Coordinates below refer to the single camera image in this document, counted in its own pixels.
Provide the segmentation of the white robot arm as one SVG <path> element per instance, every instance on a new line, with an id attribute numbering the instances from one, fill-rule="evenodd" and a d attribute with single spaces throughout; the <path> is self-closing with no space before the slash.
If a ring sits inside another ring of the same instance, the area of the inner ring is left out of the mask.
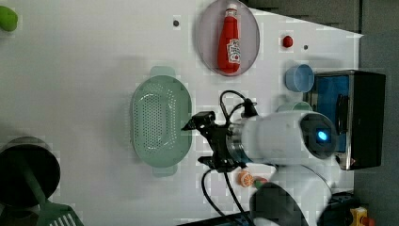
<path id="1" fill-rule="evenodd" d="M 338 135 L 325 115 L 280 111 L 219 125 L 213 111 L 202 111 L 183 129 L 206 138 L 213 154 L 199 161 L 212 170 L 231 172 L 248 164 L 276 169 L 250 197 L 254 226 L 317 226 L 340 180 Z"/>

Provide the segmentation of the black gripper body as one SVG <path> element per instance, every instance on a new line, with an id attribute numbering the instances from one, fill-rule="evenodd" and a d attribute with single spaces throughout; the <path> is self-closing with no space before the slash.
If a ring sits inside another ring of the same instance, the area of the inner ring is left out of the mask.
<path id="1" fill-rule="evenodd" d="M 243 168 L 244 164 L 236 161 L 228 151 L 226 137 L 228 134 L 227 125 L 218 125 L 215 123 L 214 111 L 201 111 L 194 115 L 196 118 L 204 118 L 208 124 L 205 128 L 198 130 L 200 134 L 207 140 L 211 150 L 212 157 L 219 163 L 217 172 L 231 172 L 236 168 Z"/>

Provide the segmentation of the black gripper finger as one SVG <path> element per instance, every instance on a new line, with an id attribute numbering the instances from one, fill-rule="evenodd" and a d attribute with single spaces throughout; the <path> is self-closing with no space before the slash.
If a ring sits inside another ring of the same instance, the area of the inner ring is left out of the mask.
<path id="1" fill-rule="evenodd" d="M 182 128 L 183 131 L 201 130 L 207 126 L 208 122 L 204 118 L 191 118 Z"/>
<path id="2" fill-rule="evenodd" d="M 201 156 L 198 161 L 201 164 L 204 164 L 205 166 L 209 167 L 210 169 L 217 169 L 219 167 L 219 163 L 216 159 L 214 159 L 212 156 Z"/>

